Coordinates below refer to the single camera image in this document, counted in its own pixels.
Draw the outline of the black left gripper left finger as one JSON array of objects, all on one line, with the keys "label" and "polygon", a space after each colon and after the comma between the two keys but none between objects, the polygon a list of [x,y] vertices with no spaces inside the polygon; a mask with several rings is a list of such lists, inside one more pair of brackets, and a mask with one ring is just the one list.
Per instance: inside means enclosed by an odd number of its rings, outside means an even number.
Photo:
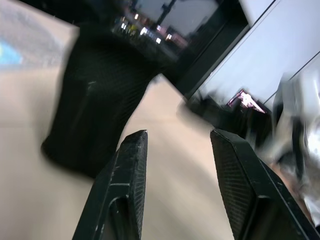
[{"label": "black left gripper left finger", "polygon": [[141,240],[147,154],[145,129],[125,137],[95,178],[72,240]]}]

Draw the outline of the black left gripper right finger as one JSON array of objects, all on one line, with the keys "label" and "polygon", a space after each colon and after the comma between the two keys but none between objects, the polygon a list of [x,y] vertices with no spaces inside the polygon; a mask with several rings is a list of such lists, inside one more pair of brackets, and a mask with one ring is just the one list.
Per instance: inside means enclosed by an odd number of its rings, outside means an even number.
[{"label": "black left gripper right finger", "polygon": [[284,182],[246,140],[216,128],[210,140],[234,240],[320,240]]}]

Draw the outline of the silver robot torso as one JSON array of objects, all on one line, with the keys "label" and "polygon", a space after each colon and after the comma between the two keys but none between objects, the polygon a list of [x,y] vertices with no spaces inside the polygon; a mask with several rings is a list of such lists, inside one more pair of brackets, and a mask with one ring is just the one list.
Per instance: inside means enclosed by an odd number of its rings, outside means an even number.
[{"label": "silver robot torso", "polygon": [[320,52],[293,76],[282,76],[272,105],[272,134],[259,157],[278,170],[320,227]]}]

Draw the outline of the white cabinet panel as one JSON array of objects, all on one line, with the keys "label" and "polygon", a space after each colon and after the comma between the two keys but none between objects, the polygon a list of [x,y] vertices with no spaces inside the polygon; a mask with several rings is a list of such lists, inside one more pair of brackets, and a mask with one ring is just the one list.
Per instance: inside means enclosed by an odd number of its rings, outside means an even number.
[{"label": "white cabinet panel", "polygon": [[273,105],[283,74],[320,69],[320,0],[239,0],[249,31],[199,87],[226,104],[245,89]]}]

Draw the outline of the dark framed window pane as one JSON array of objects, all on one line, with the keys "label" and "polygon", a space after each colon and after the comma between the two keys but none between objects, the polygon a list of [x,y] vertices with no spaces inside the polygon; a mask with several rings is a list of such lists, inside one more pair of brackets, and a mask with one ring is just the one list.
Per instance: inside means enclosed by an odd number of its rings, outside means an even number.
[{"label": "dark framed window pane", "polygon": [[121,29],[181,55],[197,55],[220,33],[234,41],[249,23],[240,0],[115,0],[124,10]]}]

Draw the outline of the black drawstring pouch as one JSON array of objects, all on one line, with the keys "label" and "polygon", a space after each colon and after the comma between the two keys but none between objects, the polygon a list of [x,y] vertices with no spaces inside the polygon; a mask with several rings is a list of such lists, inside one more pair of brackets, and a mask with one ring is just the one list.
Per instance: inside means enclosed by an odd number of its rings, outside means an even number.
[{"label": "black drawstring pouch", "polygon": [[95,178],[113,158],[121,134],[152,79],[172,63],[149,35],[131,40],[86,24],[70,51],[44,155]]}]

